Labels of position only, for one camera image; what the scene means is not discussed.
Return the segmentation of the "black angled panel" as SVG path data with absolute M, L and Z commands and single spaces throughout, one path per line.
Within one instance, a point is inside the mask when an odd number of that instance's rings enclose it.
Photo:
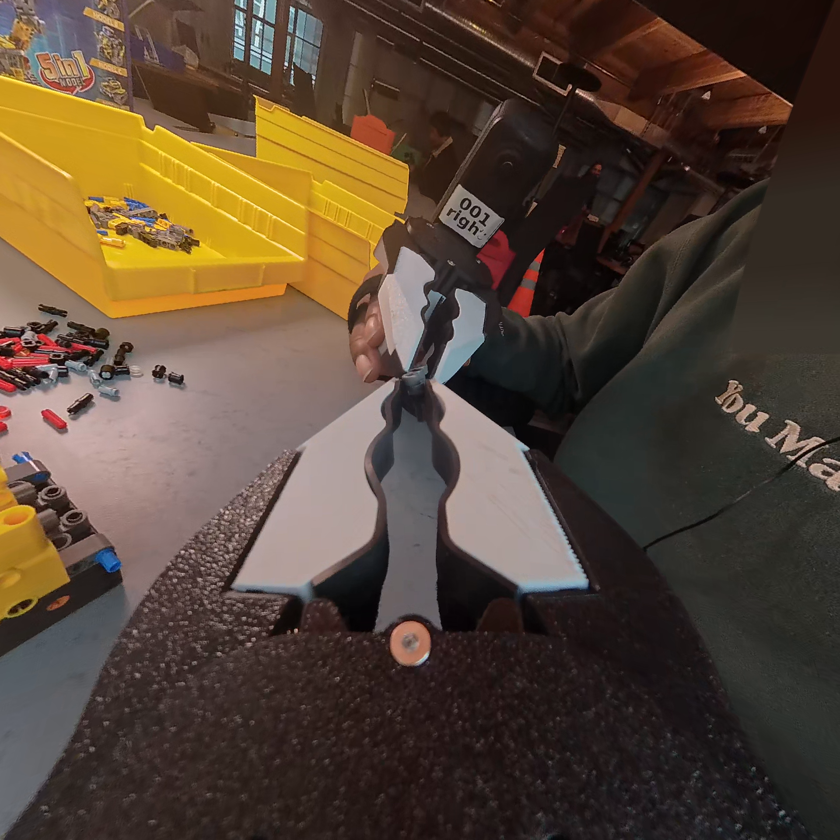
M 214 133 L 209 113 L 213 90 L 204 82 L 156 65 L 132 62 L 135 96 L 152 109 L 185 124 L 199 133 Z

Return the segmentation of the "yellow plastic storage bin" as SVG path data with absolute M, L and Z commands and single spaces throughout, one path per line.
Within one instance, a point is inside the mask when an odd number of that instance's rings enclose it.
M 303 278 L 308 199 L 139 114 L 3 77 L 1 131 L 2 239 L 112 318 L 276 297 Z M 142 201 L 199 246 L 101 245 L 90 196 Z
M 344 319 L 383 230 L 406 209 L 407 165 L 261 98 L 255 116 L 255 156 L 199 147 L 305 211 L 307 262 L 292 286 Z

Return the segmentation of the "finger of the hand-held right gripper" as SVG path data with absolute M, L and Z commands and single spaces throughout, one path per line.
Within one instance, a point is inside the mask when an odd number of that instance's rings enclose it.
M 432 351 L 422 350 L 426 316 L 434 310 L 428 292 L 435 283 L 435 269 L 410 248 L 401 248 L 395 266 L 381 284 L 381 320 L 385 339 L 381 360 L 389 375 L 403 375 L 425 367 L 433 377 Z
M 433 315 L 432 380 L 447 383 L 478 351 L 485 340 L 487 302 L 463 288 L 457 288 Z

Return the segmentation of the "paned window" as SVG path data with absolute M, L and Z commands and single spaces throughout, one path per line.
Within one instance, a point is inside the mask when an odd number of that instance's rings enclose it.
M 297 70 L 315 81 L 323 32 L 317 2 L 234 1 L 233 66 L 262 91 L 293 82 Z

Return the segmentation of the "orange plastic bin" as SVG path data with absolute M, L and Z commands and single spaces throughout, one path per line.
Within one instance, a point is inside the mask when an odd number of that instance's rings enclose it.
M 386 156 L 392 156 L 395 148 L 395 132 L 373 114 L 353 116 L 350 137 L 353 141 Z

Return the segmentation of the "person's right hand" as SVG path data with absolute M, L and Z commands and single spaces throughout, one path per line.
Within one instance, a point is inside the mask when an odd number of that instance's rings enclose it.
M 362 382 L 372 384 L 402 375 L 398 361 L 386 348 L 382 312 L 376 295 L 362 297 L 350 330 L 350 354 Z

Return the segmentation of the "orange traffic cone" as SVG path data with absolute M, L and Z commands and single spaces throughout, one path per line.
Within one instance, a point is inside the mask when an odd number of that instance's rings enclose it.
M 544 249 L 540 250 L 525 270 L 519 285 L 513 293 L 507 308 L 520 316 L 527 318 L 531 314 L 534 294 L 539 281 Z

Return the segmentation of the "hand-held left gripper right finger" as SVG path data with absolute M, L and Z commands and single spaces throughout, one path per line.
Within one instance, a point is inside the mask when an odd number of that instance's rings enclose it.
M 587 592 L 590 581 L 529 448 L 446 385 L 427 386 L 443 630 L 476 630 L 500 599 Z

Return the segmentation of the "colourful lego set box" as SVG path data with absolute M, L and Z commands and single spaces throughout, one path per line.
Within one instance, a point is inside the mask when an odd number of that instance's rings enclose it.
M 1 75 L 130 111 L 124 1 L 2 1 Z

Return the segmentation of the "red plastic canister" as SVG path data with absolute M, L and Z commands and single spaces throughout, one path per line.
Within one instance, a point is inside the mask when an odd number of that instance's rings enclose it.
M 515 256 L 515 252 L 509 246 L 508 237 L 501 228 L 479 251 L 477 258 L 490 271 L 491 288 L 494 291 L 498 289 Z

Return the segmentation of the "grey lego connector piece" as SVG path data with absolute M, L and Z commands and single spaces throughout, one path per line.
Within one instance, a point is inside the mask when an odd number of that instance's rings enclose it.
M 426 422 L 427 367 L 417 366 L 401 377 L 400 399 L 402 410 L 419 423 Z

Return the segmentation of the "pile of grey blue lego parts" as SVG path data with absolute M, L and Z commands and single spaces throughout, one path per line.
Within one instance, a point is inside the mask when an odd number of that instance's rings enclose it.
M 151 205 L 124 196 L 89 196 L 84 201 L 101 245 L 124 249 L 130 238 L 153 249 L 190 255 L 201 242 L 192 228 L 173 222 Z

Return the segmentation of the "person's green hoodie torso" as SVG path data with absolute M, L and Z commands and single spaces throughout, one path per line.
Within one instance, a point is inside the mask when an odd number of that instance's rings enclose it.
M 611 380 L 559 461 L 639 544 L 677 531 L 650 556 L 780 800 L 838 838 L 838 354 L 754 350 L 735 311 Z

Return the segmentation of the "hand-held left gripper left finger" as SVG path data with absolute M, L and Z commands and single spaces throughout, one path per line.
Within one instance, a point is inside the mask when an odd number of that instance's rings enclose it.
M 382 480 L 401 418 L 401 387 L 384 384 L 298 448 L 232 592 L 327 600 L 349 630 L 375 629 L 389 564 Z

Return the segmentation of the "yellow lego vehicle model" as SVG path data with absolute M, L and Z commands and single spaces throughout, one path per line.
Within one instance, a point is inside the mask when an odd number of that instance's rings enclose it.
M 123 582 L 117 550 L 29 452 L 1 468 L 1 656 Z

